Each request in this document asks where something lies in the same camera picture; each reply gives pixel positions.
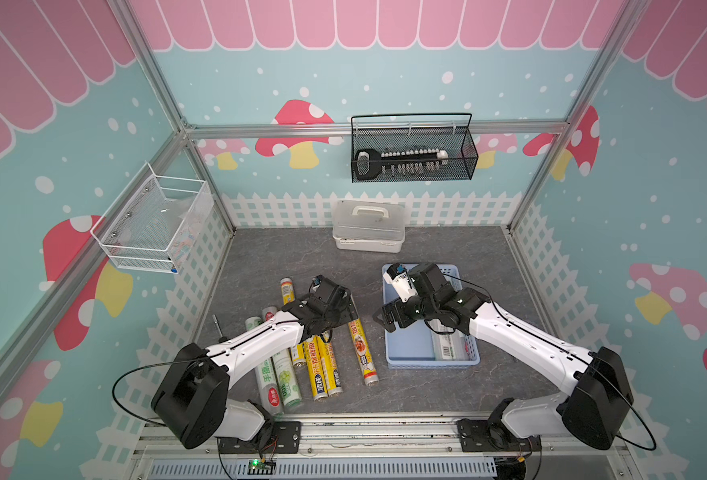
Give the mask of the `blue plastic basket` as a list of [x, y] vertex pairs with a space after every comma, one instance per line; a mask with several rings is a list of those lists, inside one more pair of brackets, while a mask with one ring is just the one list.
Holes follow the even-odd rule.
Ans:
[[[407, 270], [415, 267], [415, 264], [403, 264]], [[383, 265], [383, 273], [391, 264]], [[431, 320], [429, 327], [423, 320], [419, 320], [407, 327], [401, 327], [397, 320], [390, 322], [387, 320], [387, 305], [395, 303], [401, 305], [401, 298], [391, 286], [383, 280], [383, 307], [377, 310], [373, 319], [381, 326], [387, 325], [393, 331], [387, 330], [385, 333], [385, 352], [387, 352], [387, 363], [393, 369], [463, 369], [473, 365], [462, 361], [439, 362], [435, 360], [433, 352], [433, 340], [431, 333], [451, 334], [455, 331], [444, 326], [439, 320]]]

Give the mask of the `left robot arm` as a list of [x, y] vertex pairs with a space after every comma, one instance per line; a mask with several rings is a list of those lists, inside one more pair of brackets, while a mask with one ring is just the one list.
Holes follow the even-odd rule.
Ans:
[[247, 332], [202, 348], [184, 346], [165, 373], [151, 409], [186, 449], [213, 437], [251, 441], [270, 416], [230, 400], [231, 386], [277, 353], [351, 322], [350, 290], [319, 275], [310, 291]]

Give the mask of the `short yellow wrap roll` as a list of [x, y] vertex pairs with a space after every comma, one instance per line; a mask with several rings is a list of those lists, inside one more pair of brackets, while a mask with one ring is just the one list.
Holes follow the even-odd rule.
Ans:
[[[294, 286], [290, 278], [285, 277], [280, 280], [280, 290], [283, 304], [289, 304], [295, 300]], [[294, 368], [303, 367], [306, 365], [304, 354], [304, 345], [302, 342], [292, 346], [289, 349], [290, 358]]]

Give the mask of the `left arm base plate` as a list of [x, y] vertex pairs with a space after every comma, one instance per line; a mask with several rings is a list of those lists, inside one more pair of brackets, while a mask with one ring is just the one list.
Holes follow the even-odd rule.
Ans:
[[235, 437], [217, 438], [220, 454], [297, 454], [301, 440], [302, 423], [299, 421], [271, 421], [261, 427], [253, 440]]

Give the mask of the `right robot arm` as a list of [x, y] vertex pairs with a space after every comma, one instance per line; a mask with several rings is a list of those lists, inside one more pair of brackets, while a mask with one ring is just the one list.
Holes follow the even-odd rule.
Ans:
[[433, 263], [391, 264], [383, 281], [397, 297], [373, 317], [388, 332], [439, 323], [507, 352], [557, 388], [551, 396], [501, 401], [491, 421], [505, 432], [517, 438], [569, 434], [596, 450], [619, 438], [633, 394], [617, 352], [560, 340], [505, 310], [483, 286], [467, 281], [455, 288], [457, 278]]

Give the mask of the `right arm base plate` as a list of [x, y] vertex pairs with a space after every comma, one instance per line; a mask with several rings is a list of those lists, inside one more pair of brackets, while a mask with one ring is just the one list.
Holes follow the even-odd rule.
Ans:
[[461, 450], [465, 453], [509, 452], [529, 455], [541, 452], [538, 437], [515, 437], [501, 422], [461, 418], [455, 422]]

